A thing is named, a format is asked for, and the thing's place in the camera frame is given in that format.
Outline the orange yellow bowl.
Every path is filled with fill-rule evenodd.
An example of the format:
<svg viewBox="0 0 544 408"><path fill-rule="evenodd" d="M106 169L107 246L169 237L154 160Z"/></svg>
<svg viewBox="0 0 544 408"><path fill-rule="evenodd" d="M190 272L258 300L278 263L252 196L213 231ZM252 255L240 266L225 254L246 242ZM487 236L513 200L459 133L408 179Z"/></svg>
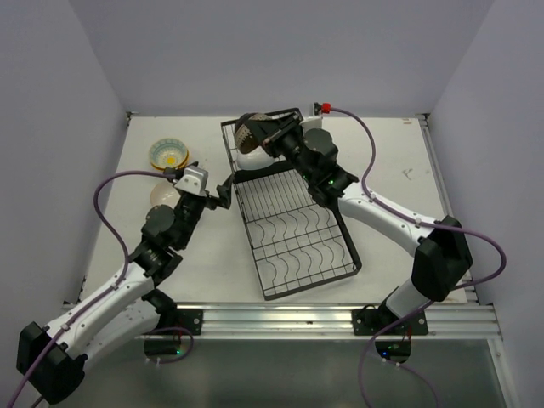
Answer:
<svg viewBox="0 0 544 408"><path fill-rule="evenodd" d="M184 161L184 162L181 162L181 163L173 163L173 164L168 164L168 163L165 163L165 164L156 164L154 162L151 162L151 166L153 169L155 169L157 172L162 172L164 173L167 169L175 169L175 170L178 170L178 169L181 169L181 168L184 168L186 165L187 165L187 161Z"/></svg>

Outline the white black striped bowl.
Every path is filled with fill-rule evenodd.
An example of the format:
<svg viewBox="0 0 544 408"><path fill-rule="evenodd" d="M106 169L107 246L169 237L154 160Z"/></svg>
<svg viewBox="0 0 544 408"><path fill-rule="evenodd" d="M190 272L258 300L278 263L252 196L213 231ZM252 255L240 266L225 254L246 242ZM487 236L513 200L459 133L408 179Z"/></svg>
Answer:
<svg viewBox="0 0 544 408"><path fill-rule="evenodd" d="M180 198L179 192L168 181L158 183L150 193L150 204L153 207L165 205L175 208Z"/></svg>

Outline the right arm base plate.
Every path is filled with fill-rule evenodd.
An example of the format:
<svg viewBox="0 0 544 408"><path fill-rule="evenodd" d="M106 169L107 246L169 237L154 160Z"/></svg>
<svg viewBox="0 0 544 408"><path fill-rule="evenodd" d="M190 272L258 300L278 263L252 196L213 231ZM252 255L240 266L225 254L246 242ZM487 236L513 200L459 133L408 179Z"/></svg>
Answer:
<svg viewBox="0 0 544 408"><path fill-rule="evenodd" d="M380 330L395 324L385 332L389 336L426 336L429 334L426 315L421 312L410 319L398 322L399 317L390 312L385 305L368 304L351 310L351 323L355 336L373 336Z"/></svg>

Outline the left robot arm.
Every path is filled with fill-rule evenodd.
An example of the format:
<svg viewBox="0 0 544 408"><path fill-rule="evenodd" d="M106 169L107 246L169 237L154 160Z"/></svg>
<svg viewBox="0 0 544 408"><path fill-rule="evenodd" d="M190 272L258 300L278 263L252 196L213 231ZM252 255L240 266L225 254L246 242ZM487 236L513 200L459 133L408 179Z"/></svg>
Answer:
<svg viewBox="0 0 544 408"><path fill-rule="evenodd" d="M60 317L44 326L32 322L19 336L16 368L23 378L9 406L22 388L31 384L50 405L69 397L82 383L86 371L130 339L147 333L189 335L177 322L174 301L159 290L182 262L184 250L202 213L230 208L229 176L217 187L206 189L207 174L176 171L164 177L178 194L175 207L152 207L134 251L122 249L123 264L103 286Z"/></svg>

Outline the white bowl yellow sun dots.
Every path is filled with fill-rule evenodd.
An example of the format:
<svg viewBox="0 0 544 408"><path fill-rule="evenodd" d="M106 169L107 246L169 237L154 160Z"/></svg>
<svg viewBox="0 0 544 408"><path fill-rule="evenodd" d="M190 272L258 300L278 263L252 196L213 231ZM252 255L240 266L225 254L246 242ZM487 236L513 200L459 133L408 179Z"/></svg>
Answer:
<svg viewBox="0 0 544 408"><path fill-rule="evenodd" d="M156 164L181 163L187 151L185 144L179 139L160 139L156 141L148 151L149 162Z"/></svg>

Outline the dark patterned bowl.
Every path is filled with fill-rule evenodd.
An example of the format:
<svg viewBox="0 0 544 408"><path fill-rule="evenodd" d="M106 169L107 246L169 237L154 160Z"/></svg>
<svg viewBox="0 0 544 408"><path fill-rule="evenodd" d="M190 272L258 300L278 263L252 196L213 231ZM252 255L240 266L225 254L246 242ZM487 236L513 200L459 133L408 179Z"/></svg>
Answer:
<svg viewBox="0 0 544 408"><path fill-rule="evenodd" d="M247 126L247 122L253 121L268 121L271 117L264 113L246 113L242 115L235 124L234 141L235 147L241 154L249 154L259 147L259 142L252 135L251 130Z"/></svg>

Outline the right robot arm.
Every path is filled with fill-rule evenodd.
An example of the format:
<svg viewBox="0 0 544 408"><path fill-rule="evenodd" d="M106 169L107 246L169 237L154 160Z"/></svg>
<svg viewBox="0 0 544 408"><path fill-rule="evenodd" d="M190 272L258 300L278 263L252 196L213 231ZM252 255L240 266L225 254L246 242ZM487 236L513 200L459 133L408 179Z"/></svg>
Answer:
<svg viewBox="0 0 544 408"><path fill-rule="evenodd" d="M338 147L319 117L247 113L235 125L235 145L241 154L260 148L273 158L283 157L305 180L315 203L371 227L412 256L407 281L376 309L361 313L373 330L400 332L422 306L445 300L472 267L457 219L447 216L437 221L411 212L365 187L338 164Z"/></svg>

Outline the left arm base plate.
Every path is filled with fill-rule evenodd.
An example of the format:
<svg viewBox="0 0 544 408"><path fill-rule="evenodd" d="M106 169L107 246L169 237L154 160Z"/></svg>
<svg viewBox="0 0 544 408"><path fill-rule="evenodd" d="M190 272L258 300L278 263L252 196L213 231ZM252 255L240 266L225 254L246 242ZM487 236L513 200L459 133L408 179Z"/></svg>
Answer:
<svg viewBox="0 0 544 408"><path fill-rule="evenodd" d="M200 336L204 322L204 311L202 309L175 309L171 323L173 326L182 327L193 336Z"/></svg>

